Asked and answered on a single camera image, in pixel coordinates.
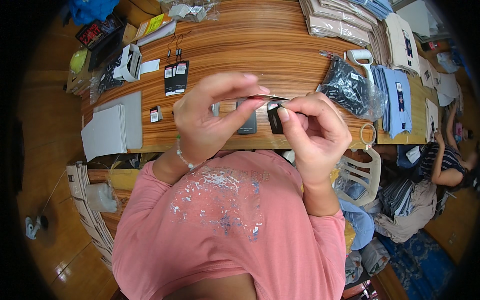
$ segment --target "pink t-shirt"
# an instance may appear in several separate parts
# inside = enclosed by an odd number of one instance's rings
[[[309,216],[300,174],[282,157],[238,151],[173,186],[152,165],[139,173],[115,237],[113,274],[129,299],[162,299],[204,278],[244,273],[258,299],[340,299],[342,212]]]

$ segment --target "hand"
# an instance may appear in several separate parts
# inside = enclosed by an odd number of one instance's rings
[[[278,109],[278,116],[295,151],[303,184],[311,187],[326,181],[330,184],[330,172],[352,141],[347,124],[323,93],[308,93],[282,106],[285,108]]]
[[[433,137],[435,138],[435,140],[440,146],[445,145],[444,137],[440,132],[440,128],[437,128],[437,131],[435,131],[435,133],[433,134]]]
[[[247,99],[224,118],[214,117],[211,105],[230,98],[269,94],[257,84],[258,77],[247,73],[218,73],[202,79],[182,99],[175,102],[175,125],[180,133],[182,156],[189,163],[200,164],[220,150],[262,99]]]

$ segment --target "striped shirt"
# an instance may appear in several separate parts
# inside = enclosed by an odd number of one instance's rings
[[[427,154],[421,162],[420,169],[423,172],[423,175],[426,179],[429,179],[432,176],[432,168],[437,157],[439,145],[438,143],[433,143],[430,147],[426,149]],[[465,169],[462,167],[456,155],[460,156],[460,153],[456,151],[453,147],[445,145],[444,157],[442,159],[442,171],[447,169],[455,169],[465,175]]]

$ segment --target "yellow bag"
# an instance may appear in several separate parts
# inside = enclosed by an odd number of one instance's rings
[[[347,252],[349,254],[352,252],[352,244],[353,240],[355,239],[355,231],[353,230],[352,224],[345,220],[345,244],[347,245]]]

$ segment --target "barcode sticker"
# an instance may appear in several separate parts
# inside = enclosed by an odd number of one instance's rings
[[[195,7],[192,7],[192,10],[190,11],[190,13],[198,13],[199,11],[202,10],[202,6],[195,6]]]
[[[187,70],[187,65],[186,64],[179,64],[177,67],[177,71],[175,72],[176,74],[185,74],[185,71]]]
[[[172,77],[172,68],[166,68],[165,69],[165,78],[170,78]]]
[[[157,122],[158,121],[158,111],[150,113],[150,122]]]

